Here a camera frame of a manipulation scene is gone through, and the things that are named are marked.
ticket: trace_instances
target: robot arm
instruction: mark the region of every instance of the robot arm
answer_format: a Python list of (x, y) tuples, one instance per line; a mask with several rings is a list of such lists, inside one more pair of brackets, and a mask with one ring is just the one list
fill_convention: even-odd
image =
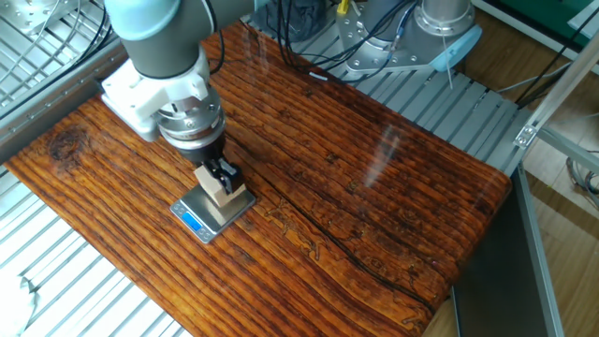
[(199, 41), (269, 0), (106, 0), (116, 34), (139, 74), (182, 75), (199, 58)]
[(129, 54), (102, 82), (103, 101), (147, 141), (160, 134), (227, 195), (241, 173), (223, 157), (225, 114), (200, 41), (269, 0), (106, 0)]

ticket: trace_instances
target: digital scale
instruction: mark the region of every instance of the digital scale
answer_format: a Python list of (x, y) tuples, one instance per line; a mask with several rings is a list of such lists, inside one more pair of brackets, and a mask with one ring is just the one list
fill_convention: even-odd
[(256, 197), (245, 190), (223, 207), (217, 207), (206, 191), (197, 185), (170, 210), (204, 243), (209, 243), (247, 210), (256, 204)]

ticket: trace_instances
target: wooden block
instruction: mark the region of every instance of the wooden block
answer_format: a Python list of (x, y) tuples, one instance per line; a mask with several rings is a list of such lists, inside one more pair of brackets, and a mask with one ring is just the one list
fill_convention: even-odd
[(212, 198), (212, 201), (220, 208), (229, 203), (232, 199), (236, 198), (243, 191), (246, 190), (245, 184), (240, 186), (237, 191), (228, 195), (225, 191), (225, 188), (218, 182), (218, 180), (214, 179), (206, 166), (201, 166), (194, 171), (196, 175), (197, 181), (204, 188), (206, 193)]

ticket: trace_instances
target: metal bracket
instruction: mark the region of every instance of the metal bracket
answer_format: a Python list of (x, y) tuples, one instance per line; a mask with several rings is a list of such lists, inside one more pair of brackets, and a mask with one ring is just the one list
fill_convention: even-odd
[(520, 149), (528, 148), (533, 143), (533, 140), (538, 132), (539, 130), (536, 127), (532, 125), (525, 125), (516, 136), (514, 145), (518, 146)]

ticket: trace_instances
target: wooden table surface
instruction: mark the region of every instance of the wooden table surface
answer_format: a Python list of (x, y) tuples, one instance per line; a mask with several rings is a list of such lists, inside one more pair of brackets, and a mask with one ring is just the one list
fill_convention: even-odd
[[(226, 40), (255, 52), (239, 26)], [(420, 336), (509, 178), (260, 40), (212, 77), (257, 204), (211, 244), (168, 209), (191, 163), (97, 97), (7, 168), (194, 335)]]

